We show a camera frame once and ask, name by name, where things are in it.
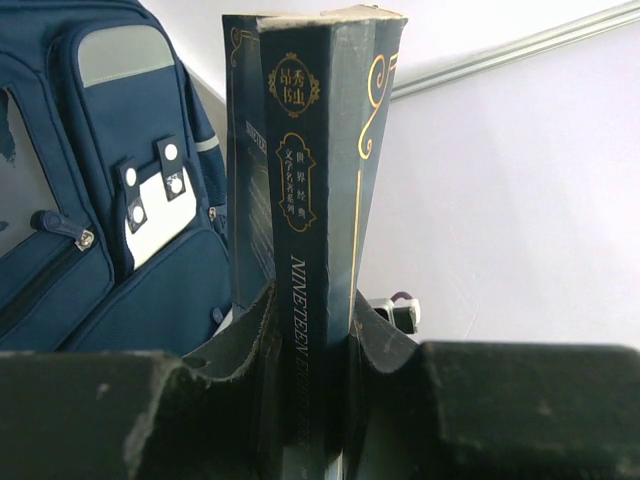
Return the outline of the navy blue student backpack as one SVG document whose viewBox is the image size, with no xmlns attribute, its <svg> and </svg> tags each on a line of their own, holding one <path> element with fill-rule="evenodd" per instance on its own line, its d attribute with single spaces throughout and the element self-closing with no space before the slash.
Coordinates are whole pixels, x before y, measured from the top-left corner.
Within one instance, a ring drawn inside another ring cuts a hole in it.
<svg viewBox="0 0 640 480">
<path fill-rule="evenodd" d="M 164 350 L 231 308 L 226 173 L 137 1 L 1 5 L 1 347 Z"/>
</svg>

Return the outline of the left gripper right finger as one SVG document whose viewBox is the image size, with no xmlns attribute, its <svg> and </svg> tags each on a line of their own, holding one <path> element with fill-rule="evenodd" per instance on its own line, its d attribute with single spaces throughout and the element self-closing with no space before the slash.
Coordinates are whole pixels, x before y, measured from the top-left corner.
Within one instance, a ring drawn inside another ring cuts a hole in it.
<svg viewBox="0 0 640 480">
<path fill-rule="evenodd" d="M 635 479 L 639 353 L 417 343 L 355 304 L 350 479 Z"/>
</svg>

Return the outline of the dark blue Nineteen Eighty-Four book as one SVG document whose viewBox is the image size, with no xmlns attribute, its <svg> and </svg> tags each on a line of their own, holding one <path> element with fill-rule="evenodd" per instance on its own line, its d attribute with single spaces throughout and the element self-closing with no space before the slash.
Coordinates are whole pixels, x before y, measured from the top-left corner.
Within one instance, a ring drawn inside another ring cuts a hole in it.
<svg viewBox="0 0 640 480">
<path fill-rule="evenodd" d="M 263 479 L 343 475 L 349 333 L 407 21 L 365 4 L 222 18 L 234 309 L 269 293 Z"/>
</svg>

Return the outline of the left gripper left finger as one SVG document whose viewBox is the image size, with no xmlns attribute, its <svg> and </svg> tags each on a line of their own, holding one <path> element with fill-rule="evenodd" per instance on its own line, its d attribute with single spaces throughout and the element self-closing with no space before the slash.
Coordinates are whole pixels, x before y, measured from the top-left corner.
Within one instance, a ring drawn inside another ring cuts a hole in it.
<svg viewBox="0 0 640 480">
<path fill-rule="evenodd" d="M 253 479 L 273 310 L 268 284 L 185 357 L 159 351 L 7 352 L 1 357 L 5 479 Z"/>
</svg>

